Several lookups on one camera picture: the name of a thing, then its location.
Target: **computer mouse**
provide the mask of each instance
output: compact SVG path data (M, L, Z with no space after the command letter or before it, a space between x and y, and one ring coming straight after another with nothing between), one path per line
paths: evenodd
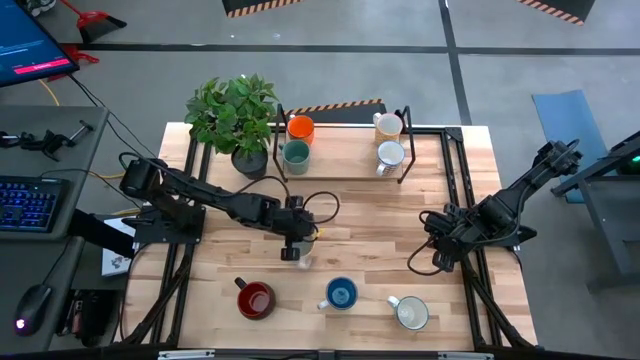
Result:
M22 295L16 309L14 329L20 336L35 334L42 322L47 309L52 288L44 284L33 285Z

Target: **yellow and black stripe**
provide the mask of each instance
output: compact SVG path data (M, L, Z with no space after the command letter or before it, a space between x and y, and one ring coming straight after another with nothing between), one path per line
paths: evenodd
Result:
M259 4L241 7L235 10L227 11L227 17L234 18L245 15L251 15L259 11L275 9L278 7L299 3L302 0L267 0L261 1Z
M345 103L338 103L338 104L302 107L297 109L291 109L287 111L286 114L300 115L300 114L307 114L314 111L337 110L337 109L343 109L348 107L372 105L372 104L382 104L382 99L362 100L362 101L352 101L352 102L345 102Z
M534 9L538 9L540 11L544 11L549 15L553 15L559 19L562 19L566 22L575 24L575 25L584 25L584 20L586 20L586 13L588 14L591 10L591 6L593 6L593 2L585 0L582 6L584 8L575 9L575 12L580 12L582 15L573 15L575 12L574 9L562 8L565 5L555 5L554 1L549 0L517 0L519 3L525 4L527 6L531 6Z

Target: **white mug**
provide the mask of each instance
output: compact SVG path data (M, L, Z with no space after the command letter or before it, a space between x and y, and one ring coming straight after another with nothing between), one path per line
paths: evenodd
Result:
M387 303L393 308L400 325L409 330L420 330L429 322L427 304L415 296L407 296L400 300L395 296L389 296Z
M400 141L402 132L402 119L395 114L373 114L373 125L376 127L376 145L385 141Z
M404 148L395 141L385 141L378 146L378 168L376 175L389 176L402 165Z

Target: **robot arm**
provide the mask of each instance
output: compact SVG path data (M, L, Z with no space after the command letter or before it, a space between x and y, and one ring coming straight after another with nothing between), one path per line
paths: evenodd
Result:
M578 140L568 145L550 141L540 150L531 170L511 186L487 196L470 209L447 204L444 215L430 213L424 221L436 253L433 265L446 272L479 246L516 246L537 235L520 226L524 202L549 180L575 174L582 154L575 151Z
M175 199L176 195L224 211L244 226L282 235L282 260L298 260L299 249L292 244L313 239L317 229L313 214L303 209L301 196L288 196L283 207L276 198L231 193L169 168L159 159L132 160L120 189L128 196L150 202L179 230L194 226L199 211L187 201Z

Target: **potted plant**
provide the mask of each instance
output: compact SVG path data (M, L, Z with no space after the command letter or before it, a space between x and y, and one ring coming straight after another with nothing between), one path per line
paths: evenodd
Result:
M231 154L233 166L249 179L267 170L267 144L271 144L271 121L276 110L273 84L258 75L244 75L228 82L213 78L195 90L187 102L185 122L191 136L210 144L217 153Z

